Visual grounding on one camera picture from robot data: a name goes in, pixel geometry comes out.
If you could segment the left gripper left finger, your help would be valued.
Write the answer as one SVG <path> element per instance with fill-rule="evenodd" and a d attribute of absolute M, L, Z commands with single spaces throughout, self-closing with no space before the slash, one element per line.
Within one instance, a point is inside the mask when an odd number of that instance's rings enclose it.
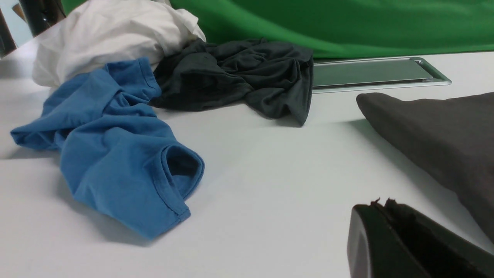
<path fill-rule="evenodd" d="M 347 258 L 352 278 L 427 278 L 429 274 L 400 240 L 383 206 L 352 208 Z"/>

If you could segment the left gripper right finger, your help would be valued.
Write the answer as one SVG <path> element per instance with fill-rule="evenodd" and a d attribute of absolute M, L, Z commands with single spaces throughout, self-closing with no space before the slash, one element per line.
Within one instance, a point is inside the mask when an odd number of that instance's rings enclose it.
<path fill-rule="evenodd" d="M 492 278 L 494 258 L 414 208 L 385 202 L 384 210 L 404 246 L 431 278 Z"/>

